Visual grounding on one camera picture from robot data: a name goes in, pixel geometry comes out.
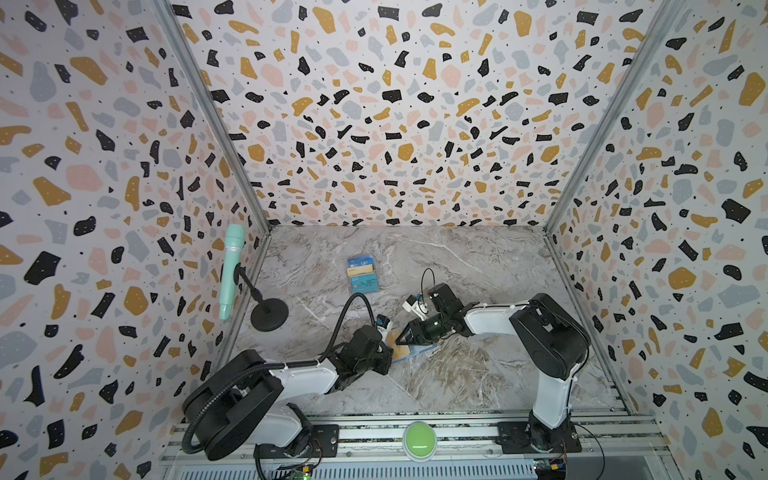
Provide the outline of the blue leather card holder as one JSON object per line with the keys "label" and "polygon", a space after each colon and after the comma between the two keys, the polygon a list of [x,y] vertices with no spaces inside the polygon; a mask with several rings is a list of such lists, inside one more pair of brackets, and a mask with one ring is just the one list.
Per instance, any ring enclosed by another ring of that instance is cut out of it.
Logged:
{"label": "blue leather card holder", "polygon": [[427,346],[410,346],[410,347],[411,347],[411,355],[403,361],[409,360],[411,358],[414,358],[422,354],[432,355],[433,352],[437,349],[438,345],[432,344]]}

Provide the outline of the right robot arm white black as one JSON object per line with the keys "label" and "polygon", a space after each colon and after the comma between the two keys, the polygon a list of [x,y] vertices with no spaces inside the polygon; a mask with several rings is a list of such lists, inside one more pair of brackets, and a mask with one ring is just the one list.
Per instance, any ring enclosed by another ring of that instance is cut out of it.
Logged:
{"label": "right robot arm white black", "polygon": [[575,377],[589,359],[586,330],[549,295],[516,304],[463,304],[445,284],[430,293],[434,310],[424,313],[417,298],[404,307],[417,313],[397,336],[398,346],[429,346],[452,335],[510,335],[520,339],[539,371],[534,406],[522,437],[530,449],[564,452],[578,435],[571,422]]}

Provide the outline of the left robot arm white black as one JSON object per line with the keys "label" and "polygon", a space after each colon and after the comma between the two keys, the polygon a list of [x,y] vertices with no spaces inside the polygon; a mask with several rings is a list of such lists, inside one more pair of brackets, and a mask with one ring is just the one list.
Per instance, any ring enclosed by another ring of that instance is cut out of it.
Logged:
{"label": "left robot arm white black", "polygon": [[184,401],[181,450],[216,461],[252,442],[259,453],[298,457],[322,442],[294,400],[342,391],[368,372],[385,376],[392,360],[392,348],[370,325],[318,360],[270,363],[245,350]]}

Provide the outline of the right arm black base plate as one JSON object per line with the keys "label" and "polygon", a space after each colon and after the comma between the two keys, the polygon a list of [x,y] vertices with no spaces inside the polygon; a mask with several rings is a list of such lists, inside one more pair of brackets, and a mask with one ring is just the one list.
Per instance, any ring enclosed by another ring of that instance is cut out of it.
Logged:
{"label": "right arm black base plate", "polygon": [[582,451],[575,426],[569,419],[555,429],[549,429],[535,417],[525,422],[499,422],[497,429],[495,443],[504,454],[568,454]]}

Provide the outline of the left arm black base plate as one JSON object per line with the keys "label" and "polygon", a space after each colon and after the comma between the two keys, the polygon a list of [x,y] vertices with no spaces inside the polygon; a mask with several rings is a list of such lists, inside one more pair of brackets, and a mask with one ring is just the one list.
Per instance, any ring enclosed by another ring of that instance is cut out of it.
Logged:
{"label": "left arm black base plate", "polygon": [[313,425],[304,428],[286,447],[273,444],[258,445],[255,451],[261,459],[307,460],[311,457],[335,458],[339,446],[338,424]]}

